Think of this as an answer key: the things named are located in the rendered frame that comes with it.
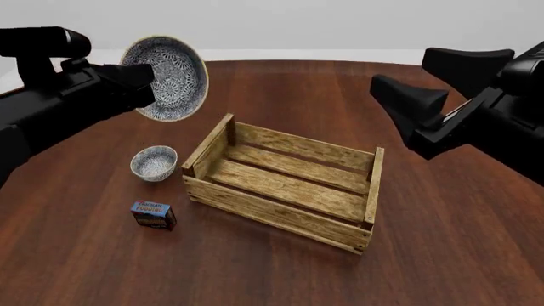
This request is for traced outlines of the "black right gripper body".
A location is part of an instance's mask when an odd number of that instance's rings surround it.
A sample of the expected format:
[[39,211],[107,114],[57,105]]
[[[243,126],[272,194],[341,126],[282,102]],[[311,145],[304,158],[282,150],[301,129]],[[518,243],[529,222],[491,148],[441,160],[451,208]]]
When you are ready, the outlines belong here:
[[505,97],[498,88],[486,88],[448,116],[441,114],[448,91],[409,87],[408,148],[426,160],[471,145],[496,160],[511,159],[511,131],[500,111]]

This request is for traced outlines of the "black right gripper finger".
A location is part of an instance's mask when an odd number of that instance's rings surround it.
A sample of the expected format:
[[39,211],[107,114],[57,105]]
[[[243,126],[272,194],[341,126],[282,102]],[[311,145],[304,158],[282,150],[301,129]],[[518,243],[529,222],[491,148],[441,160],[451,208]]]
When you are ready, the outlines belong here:
[[419,88],[389,76],[375,75],[371,79],[370,94],[392,119],[401,139],[409,142],[417,129],[440,129],[449,91]]
[[513,59],[511,49],[461,51],[427,48],[422,68],[452,86],[466,99],[472,99],[490,86],[497,74]]

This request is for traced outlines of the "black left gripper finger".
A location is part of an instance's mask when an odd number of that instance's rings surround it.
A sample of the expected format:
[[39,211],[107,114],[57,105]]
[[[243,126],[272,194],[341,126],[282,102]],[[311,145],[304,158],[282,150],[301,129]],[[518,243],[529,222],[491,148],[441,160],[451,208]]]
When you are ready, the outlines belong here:
[[103,65],[103,76],[113,83],[128,109],[141,109],[155,102],[153,68],[149,64]]

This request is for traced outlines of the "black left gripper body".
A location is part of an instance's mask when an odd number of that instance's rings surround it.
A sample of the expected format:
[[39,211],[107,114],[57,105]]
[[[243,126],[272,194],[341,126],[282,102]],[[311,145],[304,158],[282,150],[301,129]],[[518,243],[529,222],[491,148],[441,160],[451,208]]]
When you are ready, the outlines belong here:
[[61,96],[77,104],[83,115],[110,119],[132,110],[128,97],[128,68],[121,65],[93,65],[86,59],[61,62],[70,86]]

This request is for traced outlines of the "large blue patterned bowl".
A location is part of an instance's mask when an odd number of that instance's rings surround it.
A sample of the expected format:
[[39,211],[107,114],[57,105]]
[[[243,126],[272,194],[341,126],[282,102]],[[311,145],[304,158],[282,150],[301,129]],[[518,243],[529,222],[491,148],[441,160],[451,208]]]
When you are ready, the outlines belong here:
[[136,111],[156,122],[179,122],[204,104],[209,89],[206,63],[186,42],[175,37],[144,37],[127,48],[121,65],[151,65],[155,101]]

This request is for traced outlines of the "small blue patterned bowl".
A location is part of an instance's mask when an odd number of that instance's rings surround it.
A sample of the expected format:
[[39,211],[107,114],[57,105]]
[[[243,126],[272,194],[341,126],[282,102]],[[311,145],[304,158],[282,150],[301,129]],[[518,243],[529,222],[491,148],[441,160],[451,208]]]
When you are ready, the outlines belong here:
[[130,170],[146,182],[161,182],[174,172],[177,162],[173,148],[157,145],[138,152],[130,162]]

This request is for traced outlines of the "wooden slat tray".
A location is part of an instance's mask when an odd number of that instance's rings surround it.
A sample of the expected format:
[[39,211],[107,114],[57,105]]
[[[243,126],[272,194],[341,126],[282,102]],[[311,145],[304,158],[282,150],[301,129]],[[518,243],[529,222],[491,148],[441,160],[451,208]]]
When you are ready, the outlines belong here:
[[376,222],[384,149],[364,152],[227,114],[182,166],[192,201],[356,254]]

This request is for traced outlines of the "chocolate pudding box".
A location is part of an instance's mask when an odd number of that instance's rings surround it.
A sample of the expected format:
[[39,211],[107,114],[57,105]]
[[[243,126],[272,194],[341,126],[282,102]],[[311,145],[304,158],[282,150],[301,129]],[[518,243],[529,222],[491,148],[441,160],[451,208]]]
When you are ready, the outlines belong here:
[[130,211],[140,226],[172,231],[177,224],[173,209],[166,204],[136,201]]

